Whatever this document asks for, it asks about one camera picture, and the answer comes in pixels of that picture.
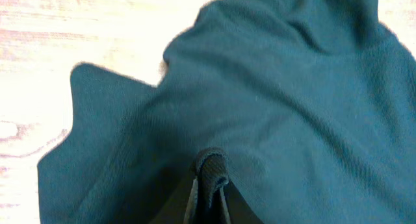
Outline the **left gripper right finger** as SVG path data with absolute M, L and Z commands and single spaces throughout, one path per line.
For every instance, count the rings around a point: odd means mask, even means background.
M 223 224 L 263 224 L 232 182 L 219 190 L 219 212 Z

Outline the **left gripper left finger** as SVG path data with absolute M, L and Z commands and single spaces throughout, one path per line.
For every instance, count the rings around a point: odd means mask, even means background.
M 190 171 L 181 179 L 150 224 L 194 223 L 197 205 L 198 178 Z

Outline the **black polo shirt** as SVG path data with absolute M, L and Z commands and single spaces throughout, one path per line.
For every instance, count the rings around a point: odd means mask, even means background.
M 263 223 L 415 222 L 415 60 L 378 0 L 216 0 L 157 87 L 79 64 L 73 127 L 38 163 L 42 223 L 150 223 L 198 178 Z

